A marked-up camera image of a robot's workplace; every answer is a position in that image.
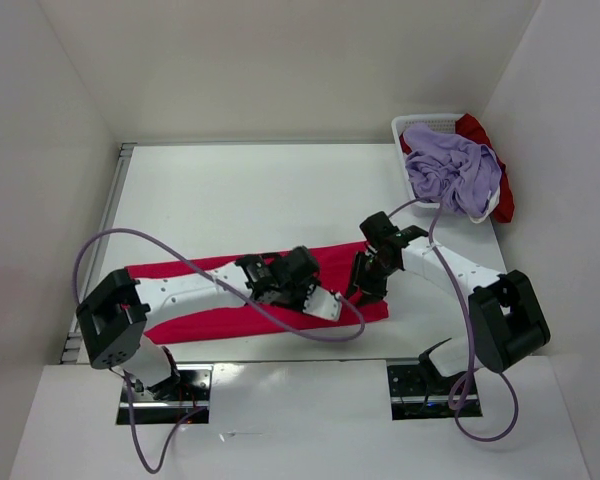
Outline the pink t shirt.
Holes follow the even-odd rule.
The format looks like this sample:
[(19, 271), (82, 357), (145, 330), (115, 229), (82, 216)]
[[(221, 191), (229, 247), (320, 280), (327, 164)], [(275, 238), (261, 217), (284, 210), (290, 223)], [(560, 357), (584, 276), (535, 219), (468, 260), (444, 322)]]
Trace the pink t shirt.
[[(356, 253), (364, 250), (362, 241), (312, 248), (310, 252), (320, 265), (322, 285), (337, 292), (348, 287), (351, 264)], [(127, 267), (134, 279), (159, 279), (183, 276), (191, 272), (180, 261), (130, 265)], [(264, 308), (278, 320), (298, 329), (316, 331), (333, 326), (344, 332), (359, 324), (348, 308), (342, 309), (337, 322), (318, 319), (281, 307)], [(239, 338), (264, 334), (282, 333), (284, 329), (267, 320), (250, 306), (222, 308), (194, 313), (169, 320), (146, 331), (147, 336), (158, 344), (174, 344), (206, 340)]]

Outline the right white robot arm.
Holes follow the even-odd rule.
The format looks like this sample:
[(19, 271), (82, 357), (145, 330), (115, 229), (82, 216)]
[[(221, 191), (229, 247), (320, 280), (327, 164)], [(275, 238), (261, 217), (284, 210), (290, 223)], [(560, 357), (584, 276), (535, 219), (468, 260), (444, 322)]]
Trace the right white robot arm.
[(388, 279), (405, 271), (433, 284), (467, 307), (472, 337), (447, 339), (418, 357), (418, 380), (442, 392), (469, 365), (502, 373), (549, 343), (551, 333), (530, 279), (500, 273), (430, 240), (424, 229), (399, 229), (380, 211), (360, 224), (367, 241), (355, 255), (345, 296), (359, 307), (383, 301)]

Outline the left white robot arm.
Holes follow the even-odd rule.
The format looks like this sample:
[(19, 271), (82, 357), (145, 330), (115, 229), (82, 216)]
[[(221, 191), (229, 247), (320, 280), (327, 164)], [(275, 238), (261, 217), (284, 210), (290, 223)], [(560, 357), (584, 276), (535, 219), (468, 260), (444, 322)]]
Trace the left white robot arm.
[(246, 255), (215, 269), (162, 279), (111, 272), (79, 304), (77, 320), (94, 369), (116, 366), (154, 398), (172, 397), (181, 383), (171, 353), (147, 330), (173, 319), (249, 301), (335, 321), (340, 306), (321, 285), (319, 264), (304, 247), (279, 254)]

